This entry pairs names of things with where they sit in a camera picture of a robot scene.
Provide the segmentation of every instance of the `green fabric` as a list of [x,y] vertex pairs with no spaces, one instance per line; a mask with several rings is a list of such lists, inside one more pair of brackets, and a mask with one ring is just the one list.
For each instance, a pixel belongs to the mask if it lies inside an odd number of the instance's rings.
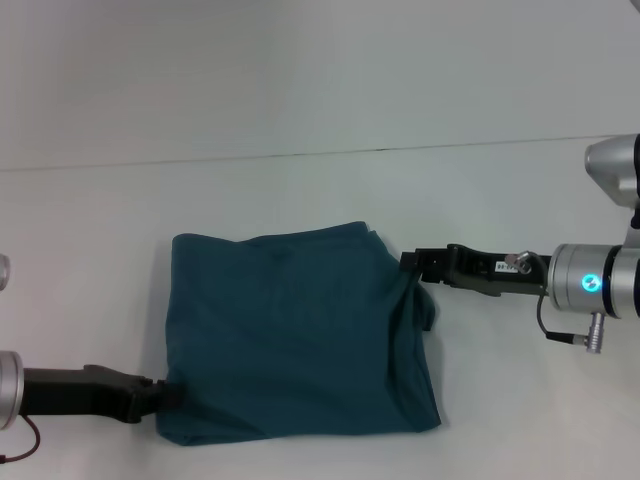
[[180,445],[300,434],[420,432],[440,423],[422,330],[434,317],[362,223],[230,242],[173,241],[168,381],[157,416]]

